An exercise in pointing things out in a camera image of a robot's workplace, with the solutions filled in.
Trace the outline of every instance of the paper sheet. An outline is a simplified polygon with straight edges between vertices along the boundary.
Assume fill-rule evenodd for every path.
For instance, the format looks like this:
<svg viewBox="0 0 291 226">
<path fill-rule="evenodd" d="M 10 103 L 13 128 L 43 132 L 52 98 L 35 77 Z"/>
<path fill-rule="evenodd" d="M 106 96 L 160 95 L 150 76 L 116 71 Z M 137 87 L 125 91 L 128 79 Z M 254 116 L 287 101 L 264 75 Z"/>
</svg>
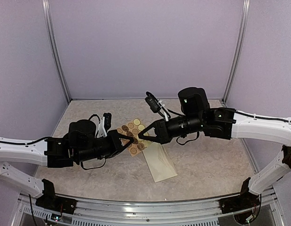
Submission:
<svg viewBox="0 0 291 226">
<path fill-rule="evenodd" d="M 173 161 L 161 144 L 152 143 L 143 150 L 143 154 L 155 182 L 178 175 Z"/>
</svg>

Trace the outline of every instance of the beige carpet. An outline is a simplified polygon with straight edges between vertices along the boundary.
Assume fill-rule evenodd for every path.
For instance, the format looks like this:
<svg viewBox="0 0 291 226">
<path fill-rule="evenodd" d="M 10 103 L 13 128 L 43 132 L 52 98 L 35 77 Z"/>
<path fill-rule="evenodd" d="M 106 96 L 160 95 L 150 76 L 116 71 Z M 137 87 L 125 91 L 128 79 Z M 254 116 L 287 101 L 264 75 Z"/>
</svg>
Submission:
<svg viewBox="0 0 291 226">
<path fill-rule="evenodd" d="M 165 100 L 166 106 L 180 112 L 177 99 Z M 217 100 L 211 107 L 220 107 Z M 68 132 L 70 122 L 87 119 L 96 113 L 112 113 L 112 129 L 140 118 L 148 126 L 160 119 L 152 113 L 144 100 L 86 100 L 72 101 L 56 131 L 56 137 Z M 46 178 L 60 194 L 86 198 L 120 201 L 173 201 L 207 198 L 239 192 L 242 182 L 253 175 L 245 151 L 238 139 L 221 140 L 201 134 L 185 146 L 175 139 L 165 145 L 178 176 L 155 183 L 143 153 L 131 157 L 125 150 L 108 159 L 101 169 L 84 171 L 75 164 L 72 168 L 48 169 L 39 167 L 36 176 Z M 100 166 L 103 162 L 91 160 L 85 167 Z"/>
</svg>

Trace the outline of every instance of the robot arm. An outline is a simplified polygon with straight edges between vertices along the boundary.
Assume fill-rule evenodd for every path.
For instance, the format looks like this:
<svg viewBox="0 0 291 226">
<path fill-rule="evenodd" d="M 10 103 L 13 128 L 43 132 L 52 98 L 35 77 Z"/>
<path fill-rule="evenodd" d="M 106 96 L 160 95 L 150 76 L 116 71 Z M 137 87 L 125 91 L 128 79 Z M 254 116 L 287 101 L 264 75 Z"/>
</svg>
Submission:
<svg viewBox="0 0 291 226">
<path fill-rule="evenodd" d="M 71 167 L 75 162 L 84 168 L 84 161 L 112 158 L 134 141 L 117 130 L 107 132 L 111 122 L 110 113 L 104 114 L 98 130 L 90 119 L 72 122 L 63 138 L 44 137 L 30 141 L 0 137 L 0 180 L 10 182 L 37 198 L 38 206 L 58 212 L 63 207 L 63 212 L 73 214 L 76 207 L 74 199 L 56 196 L 52 182 L 31 177 L 8 162 L 32 163 L 49 168 Z M 122 145 L 120 139 L 129 142 Z"/>
<path fill-rule="evenodd" d="M 221 139 L 254 138 L 283 144 L 282 151 L 261 172 L 244 181 L 238 197 L 223 199 L 223 213 L 251 208 L 259 205 L 259 195 L 274 182 L 291 172 L 291 117 L 276 118 L 237 111 L 232 108 L 210 108 L 202 88 L 186 88 L 178 93 L 183 115 L 161 119 L 150 124 L 139 133 L 140 139 L 161 144 L 174 137 L 185 137 L 189 133 L 204 132 L 205 136 Z M 147 96 L 150 108 L 157 112 L 156 98 Z M 144 133 L 154 129 L 155 136 Z"/>
</svg>

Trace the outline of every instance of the metal frame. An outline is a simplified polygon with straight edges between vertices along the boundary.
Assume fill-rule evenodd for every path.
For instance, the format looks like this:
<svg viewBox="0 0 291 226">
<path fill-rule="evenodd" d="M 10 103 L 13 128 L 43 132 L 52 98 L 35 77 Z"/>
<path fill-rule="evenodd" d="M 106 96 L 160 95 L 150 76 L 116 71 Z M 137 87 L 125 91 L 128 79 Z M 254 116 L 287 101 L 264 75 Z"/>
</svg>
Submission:
<svg viewBox="0 0 291 226">
<path fill-rule="evenodd" d="M 222 214 L 219 206 L 219 199 L 224 197 L 231 197 L 236 194 L 226 195 L 221 197 L 214 197 L 208 199 L 191 200 L 191 201 L 176 201 L 176 202 L 121 202 L 121 201 L 104 201 L 86 198 L 75 198 L 77 208 L 74 215 L 63 214 L 65 222 L 62 225 L 75 226 L 143 226 L 143 225 L 168 225 L 168 226 L 187 226 L 187 225 L 209 225 L 208 223 L 217 222 L 218 218 L 229 214 Z M 274 218 L 278 222 L 278 226 L 282 221 L 278 218 L 280 213 L 277 207 L 277 197 L 272 187 L 268 188 L 262 193 L 262 206 L 271 205 L 272 209 L 278 209 L 278 212 L 273 211 Z M 51 210 L 45 210 L 33 205 L 35 217 L 45 219 L 52 213 L 59 214 Z M 13 219 L 17 226 L 18 222 L 23 216 L 23 213 L 31 214 L 29 198 L 27 195 L 21 194 L 16 208 L 16 216 Z"/>
<path fill-rule="evenodd" d="M 49 37 L 49 42 L 52 50 L 52 55 L 55 60 L 55 66 L 57 70 L 57 74 L 62 86 L 62 90 L 65 96 L 65 99 L 67 103 L 69 104 L 71 102 L 71 96 L 70 92 L 67 86 L 67 82 L 62 70 L 62 65 L 61 65 L 61 60 L 57 51 L 57 46 L 55 42 L 55 34 L 54 34 L 54 29 L 52 25 L 52 19 L 51 19 L 51 14 L 50 14 L 50 5 L 49 5 L 49 0 L 42 0 L 43 4 L 43 11 L 44 11 L 44 17 L 45 17 L 45 23 L 46 23 L 46 28 L 47 28 L 47 33 Z"/>
<path fill-rule="evenodd" d="M 248 15 L 249 15 L 249 7 L 250 7 L 250 0 L 244 0 L 244 6 L 243 6 L 240 27 L 239 27 L 237 45 L 236 45 L 236 49 L 235 49 L 235 53 L 234 53 L 233 63 L 232 63 L 231 69 L 230 69 L 229 79 L 228 79 L 227 86 L 226 86 L 225 93 L 224 93 L 224 97 L 223 97 L 223 101 L 225 103 L 227 102 L 230 91 L 232 89 L 233 80 L 234 80 L 234 77 L 236 74 L 236 69 L 238 66 L 239 57 L 240 57 L 241 50 L 243 47 L 244 34 L 245 34 L 247 21 L 248 21 Z"/>
</svg>

